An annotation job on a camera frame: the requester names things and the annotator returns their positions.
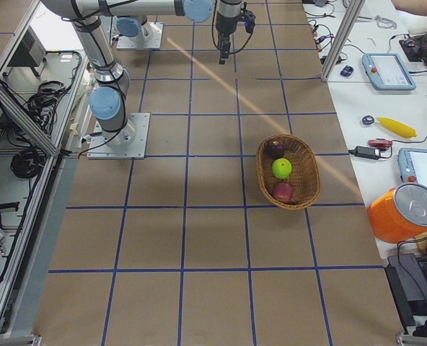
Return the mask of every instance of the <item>purple fruit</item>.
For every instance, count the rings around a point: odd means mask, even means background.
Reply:
[[[285,151],[284,142],[278,139],[269,140],[265,145],[265,153],[273,160],[283,157]]]
[[[279,182],[274,185],[273,198],[282,203],[289,203],[294,195],[294,189],[286,182]]]

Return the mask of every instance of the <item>blue joint cap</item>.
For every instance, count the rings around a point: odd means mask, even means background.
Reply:
[[[99,120],[109,120],[115,117],[120,110],[122,99],[119,93],[108,86],[101,86],[95,90],[89,99],[90,109]]]
[[[205,22],[212,14],[211,0],[183,0],[185,15],[196,23]]]
[[[135,37],[141,30],[138,20],[132,17],[118,17],[116,27],[119,33],[126,37]]]

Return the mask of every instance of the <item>white table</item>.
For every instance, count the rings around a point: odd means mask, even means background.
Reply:
[[[341,0],[333,4],[335,6],[335,18],[326,17],[317,18],[316,20],[318,24],[328,26],[331,32],[336,35],[345,9]],[[348,37],[351,41],[349,43],[359,47],[366,53],[387,53],[389,39],[393,35],[408,33],[408,28],[402,23],[399,12],[396,11],[390,1],[366,0],[365,6],[368,6],[373,17],[381,15],[395,21],[397,28],[382,29],[377,27],[374,21],[356,22]],[[312,14],[330,12],[327,5],[325,8],[305,5],[305,9]],[[321,27],[317,33],[318,35],[326,35],[328,31]],[[398,43],[399,39],[402,39],[402,37],[396,37],[391,40],[389,52],[398,53],[409,71],[424,70],[422,63],[411,63],[407,60]],[[327,52],[328,49],[322,51],[320,55],[326,55]],[[413,75],[417,88],[411,92],[380,92],[371,85],[366,76],[361,63],[362,53],[350,46],[344,47],[343,52],[348,55],[348,60],[333,69],[329,75],[328,86],[347,149],[352,149],[356,146],[367,146],[367,141],[375,138],[405,141],[404,138],[383,128],[379,123],[369,127],[362,125],[361,119],[365,115],[390,117],[405,123],[417,131],[418,136],[411,138],[412,141],[423,140],[427,135],[427,73]],[[354,67],[354,72],[350,78],[340,75],[340,71],[347,64]],[[427,141],[410,145],[394,143],[392,157],[385,160],[374,161],[351,156],[351,162],[366,206],[385,194],[390,188],[401,184],[397,154],[402,147],[427,148]],[[388,156],[389,152],[383,153],[383,155]],[[377,245],[380,256],[384,260],[391,254],[396,254],[395,244],[384,243],[377,239]]]

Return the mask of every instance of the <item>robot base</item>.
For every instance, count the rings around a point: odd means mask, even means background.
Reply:
[[[159,49],[162,41],[163,23],[148,23],[152,28],[152,35],[148,40],[143,42],[134,42],[130,38],[121,36],[119,37],[117,49],[118,50],[144,50],[144,49]]]
[[[146,151],[146,140],[148,139],[149,129],[149,113],[131,113],[128,116],[128,121],[133,123],[136,129],[134,140],[123,146],[108,146],[104,145],[88,152],[89,159],[144,159]],[[97,122],[94,131],[101,131],[101,126]],[[99,146],[105,143],[102,136],[93,137],[90,142],[90,147]]]

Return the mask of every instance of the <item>lid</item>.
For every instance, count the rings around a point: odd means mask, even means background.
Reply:
[[[406,220],[419,226],[427,226],[427,187],[403,184],[396,189],[394,201]]]
[[[116,27],[126,37],[135,37],[140,33],[140,23],[132,17],[118,17]]]
[[[109,120],[115,117],[122,100],[117,91],[108,86],[101,86],[89,98],[90,108],[95,117],[100,120]]]
[[[205,22],[212,14],[211,0],[183,0],[185,15],[196,23]]]

